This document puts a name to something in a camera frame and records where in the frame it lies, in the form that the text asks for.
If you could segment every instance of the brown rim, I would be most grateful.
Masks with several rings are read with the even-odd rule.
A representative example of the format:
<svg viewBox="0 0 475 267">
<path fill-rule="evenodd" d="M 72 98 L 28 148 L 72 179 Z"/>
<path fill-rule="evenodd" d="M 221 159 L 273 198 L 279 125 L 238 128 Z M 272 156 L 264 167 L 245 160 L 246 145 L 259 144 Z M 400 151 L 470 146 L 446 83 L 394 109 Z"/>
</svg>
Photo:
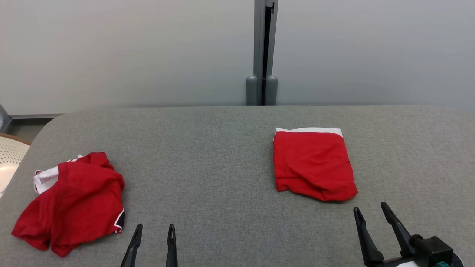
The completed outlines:
<svg viewBox="0 0 475 267">
<path fill-rule="evenodd" d="M 27 144 L 27 145 L 31 145 L 30 142 L 26 141 L 26 140 L 23 140 L 21 138 L 18 138 L 16 136 L 13 136 L 13 135 L 9 135 L 9 134 L 6 134 L 6 133 L 0 133 L 0 137 L 5 137 L 5 138 L 8 138 L 8 139 L 12 139 L 12 140 L 15 140 L 15 141 L 18 141 L 18 142 L 21 142 L 21 143 L 24 143 L 24 144 Z"/>
</svg>

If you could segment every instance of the white partition panel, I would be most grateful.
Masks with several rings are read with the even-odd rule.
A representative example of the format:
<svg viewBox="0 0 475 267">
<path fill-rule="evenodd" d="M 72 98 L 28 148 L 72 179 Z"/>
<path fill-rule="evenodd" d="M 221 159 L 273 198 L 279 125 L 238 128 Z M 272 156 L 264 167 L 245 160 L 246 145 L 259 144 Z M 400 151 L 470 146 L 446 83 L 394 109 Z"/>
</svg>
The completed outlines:
<svg viewBox="0 0 475 267">
<path fill-rule="evenodd" d="M 245 105 L 253 38 L 252 0 L 0 0 L 0 104 Z"/>
<path fill-rule="evenodd" d="M 475 110 L 475 1 L 280 0 L 278 105 Z"/>
</svg>

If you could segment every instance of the gray table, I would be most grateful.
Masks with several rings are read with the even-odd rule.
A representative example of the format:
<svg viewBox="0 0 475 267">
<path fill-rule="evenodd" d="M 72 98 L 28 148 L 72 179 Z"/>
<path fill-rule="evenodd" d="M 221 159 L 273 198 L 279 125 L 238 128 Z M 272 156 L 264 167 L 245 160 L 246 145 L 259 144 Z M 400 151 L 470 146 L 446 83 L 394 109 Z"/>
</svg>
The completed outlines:
<svg viewBox="0 0 475 267">
<path fill-rule="evenodd" d="M 277 193 L 276 127 L 343 131 L 359 194 L 345 203 Z M 65 258 L 10 235 L 36 197 L 32 175 L 105 151 L 124 175 L 122 234 Z M 119 266 L 138 223 L 137 266 L 164 266 L 168 224 L 180 266 L 363 266 L 352 208 L 386 258 L 399 247 L 380 210 L 410 233 L 437 235 L 475 262 L 475 118 L 431 106 L 120 108 L 50 122 L 0 199 L 0 266 Z"/>
</svg>

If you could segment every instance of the floor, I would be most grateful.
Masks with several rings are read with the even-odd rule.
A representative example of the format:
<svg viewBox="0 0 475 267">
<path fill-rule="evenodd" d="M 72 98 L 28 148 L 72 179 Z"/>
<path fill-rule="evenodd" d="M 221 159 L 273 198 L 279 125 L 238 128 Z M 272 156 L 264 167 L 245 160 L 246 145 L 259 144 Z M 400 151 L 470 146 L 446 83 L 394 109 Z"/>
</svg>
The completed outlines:
<svg viewBox="0 0 475 267">
<path fill-rule="evenodd" d="M 39 131 L 52 119 L 14 119 L 5 131 L 6 134 L 33 142 Z"/>
</svg>

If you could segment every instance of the folded red garment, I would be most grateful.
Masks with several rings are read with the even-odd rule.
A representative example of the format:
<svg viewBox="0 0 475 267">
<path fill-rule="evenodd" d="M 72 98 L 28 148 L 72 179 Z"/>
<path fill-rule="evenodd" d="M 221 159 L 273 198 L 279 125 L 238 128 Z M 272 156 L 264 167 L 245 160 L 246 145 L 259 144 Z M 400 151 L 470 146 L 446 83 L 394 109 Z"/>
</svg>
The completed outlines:
<svg viewBox="0 0 475 267">
<path fill-rule="evenodd" d="M 323 201 L 345 201 L 358 193 L 345 141 L 337 133 L 278 131 L 274 171 L 279 192 Z"/>
<path fill-rule="evenodd" d="M 58 181 L 20 215 L 12 235 L 61 257 L 84 242 L 113 232 L 124 223 L 124 180 L 105 153 L 90 153 L 58 165 Z"/>
</svg>

